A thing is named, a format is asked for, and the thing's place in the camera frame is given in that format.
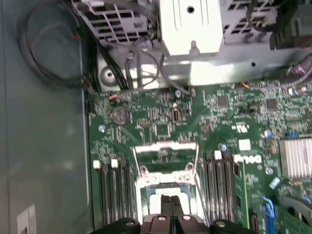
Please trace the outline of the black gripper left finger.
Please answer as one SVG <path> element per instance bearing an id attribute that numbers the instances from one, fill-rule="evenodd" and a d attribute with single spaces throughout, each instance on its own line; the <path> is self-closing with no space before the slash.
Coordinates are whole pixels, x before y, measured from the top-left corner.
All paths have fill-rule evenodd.
<path id="1" fill-rule="evenodd" d="M 93 231 L 93 234 L 171 234 L 173 222 L 172 200 L 161 196 L 161 213 L 145 216 L 143 223 L 133 218 L 122 218 Z"/>

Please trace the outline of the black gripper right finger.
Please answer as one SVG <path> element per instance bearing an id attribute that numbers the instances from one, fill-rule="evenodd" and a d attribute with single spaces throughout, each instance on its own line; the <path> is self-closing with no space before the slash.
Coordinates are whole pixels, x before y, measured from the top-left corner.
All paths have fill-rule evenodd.
<path id="1" fill-rule="evenodd" d="M 201 218 L 184 214 L 178 196 L 172 196 L 172 217 L 174 220 L 175 234 L 254 234 L 248 228 L 228 220 L 219 219 L 209 226 L 205 225 Z"/>

